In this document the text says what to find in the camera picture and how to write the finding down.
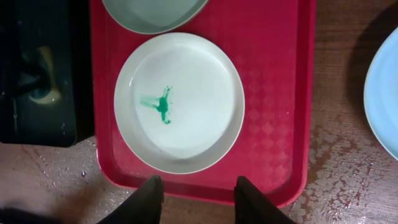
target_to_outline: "wooden table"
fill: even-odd
[[[398,161],[363,110],[369,64],[397,26],[396,0],[318,0],[308,184],[283,209],[297,223],[398,223]],[[0,206],[67,223],[105,217],[131,191],[103,177],[94,141],[69,149],[0,144]],[[234,208],[167,197],[161,222],[233,223]]]

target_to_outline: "tray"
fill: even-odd
[[[278,207],[293,202],[307,181],[315,0],[211,0],[173,32],[219,46],[242,79],[246,110],[233,148],[212,167],[188,175],[157,171],[138,159],[118,130],[113,94],[128,56],[154,35],[135,34],[91,0],[91,38],[98,162],[116,185],[139,187],[159,174],[165,193],[233,203],[239,175]]]

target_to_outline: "green paint smear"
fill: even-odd
[[[169,115],[169,102],[167,98],[169,97],[170,90],[172,88],[167,86],[163,91],[163,96],[160,98],[156,98],[153,96],[141,96],[140,104],[149,108],[156,109],[160,116],[162,117],[162,121],[165,124],[170,124],[170,120],[168,118]]]

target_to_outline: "green stain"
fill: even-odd
[[[160,113],[163,123],[170,124],[168,118],[169,115],[169,102],[167,98],[169,97],[170,90],[172,88],[167,86],[163,91],[163,96],[156,98],[153,96],[141,96],[140,104],[148,108],[156,109]]]

